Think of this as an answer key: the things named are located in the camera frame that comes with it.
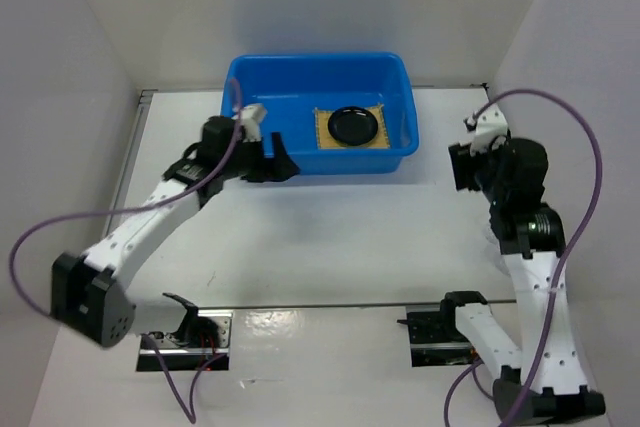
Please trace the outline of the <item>woven bamboo mat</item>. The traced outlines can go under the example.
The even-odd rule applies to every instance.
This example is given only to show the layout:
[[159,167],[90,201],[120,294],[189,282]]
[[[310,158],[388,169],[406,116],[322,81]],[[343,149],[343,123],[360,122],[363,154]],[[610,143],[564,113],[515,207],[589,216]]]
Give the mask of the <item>woven bamboo mat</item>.
[[316,144],[320,150],[336,150],[336,149],[374,149],[374,150],[387,150],[391,148],[391,141],[389,140],[389,135],[386,128],[386,123],[384,119],[384,105],[377,104],[370,107],[362,107],[369,111],[371,111],[376,117],[379,130],[378,134],[368,144],[359,146],[359,147],[348,147],[346,145],[342,145],[335,141],[329,134],[327,128],[327,122],[329,116],[334,111],[322,110],[319,108],[314,109],[314,121],[315,121],[315,132],[316,132]]

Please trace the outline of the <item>black plastic plate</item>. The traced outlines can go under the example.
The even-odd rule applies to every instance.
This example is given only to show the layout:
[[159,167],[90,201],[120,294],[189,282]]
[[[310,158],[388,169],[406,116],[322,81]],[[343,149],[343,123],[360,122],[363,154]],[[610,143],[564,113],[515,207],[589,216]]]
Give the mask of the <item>black plastic plate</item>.
[[330,136],[342,145],[359,147],[370,143],[378,134],[374,114],[362,107],[347,106],[334,111],[328,119]]

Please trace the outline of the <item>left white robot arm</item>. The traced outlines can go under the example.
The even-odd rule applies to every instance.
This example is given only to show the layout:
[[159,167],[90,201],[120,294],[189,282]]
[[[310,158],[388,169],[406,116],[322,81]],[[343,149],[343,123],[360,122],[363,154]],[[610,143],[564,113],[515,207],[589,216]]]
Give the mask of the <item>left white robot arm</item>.
[[125,220],[80,255],[61,254],[52,266],[52,317],[103,348],[117,345],[136,316],[126,291],[137,272],[226,181],[284,182],[298,175],[280,133],[272,133],[273,154],[266,156],[265,115],[263,105],[250,104],[233,117],[209,118],[200,140],[163,173],[142,206],[123,210]]

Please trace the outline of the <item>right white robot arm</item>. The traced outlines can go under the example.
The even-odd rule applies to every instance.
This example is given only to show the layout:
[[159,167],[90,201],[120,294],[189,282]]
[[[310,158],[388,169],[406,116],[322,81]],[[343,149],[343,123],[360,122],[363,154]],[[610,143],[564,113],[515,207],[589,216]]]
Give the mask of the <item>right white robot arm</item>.
[[477,291],[445,295],[439,331],[472,344],[492,377],[503,424],[574,424],[604,415],[604,396],[588,384],[571,327],[563,224],[542,199],[546,150],[514,138],[494,140],[483,152],[469,144],[448,151],[456,189],[480,192],[489,203],[490,227],[514,286],[521,342],[512,341]]

